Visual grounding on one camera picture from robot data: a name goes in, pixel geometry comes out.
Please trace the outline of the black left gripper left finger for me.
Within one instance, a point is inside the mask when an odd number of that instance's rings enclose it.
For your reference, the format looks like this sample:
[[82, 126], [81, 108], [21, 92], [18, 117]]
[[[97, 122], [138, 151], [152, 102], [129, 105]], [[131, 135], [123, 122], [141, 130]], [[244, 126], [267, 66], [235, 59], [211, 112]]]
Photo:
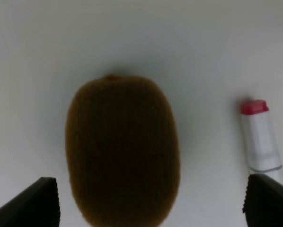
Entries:
[[61, 211], [57, 181], [41, 177], [0, 207], [0, 227], [58, 227]]

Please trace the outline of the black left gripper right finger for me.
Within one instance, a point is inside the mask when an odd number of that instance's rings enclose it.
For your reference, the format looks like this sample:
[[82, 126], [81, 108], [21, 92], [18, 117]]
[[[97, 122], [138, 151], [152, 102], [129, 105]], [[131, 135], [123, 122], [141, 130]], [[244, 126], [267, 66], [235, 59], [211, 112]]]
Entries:
[[264, 174], [250, 175], [242, 210], [249, 227], [283, 227], [283, 185]]

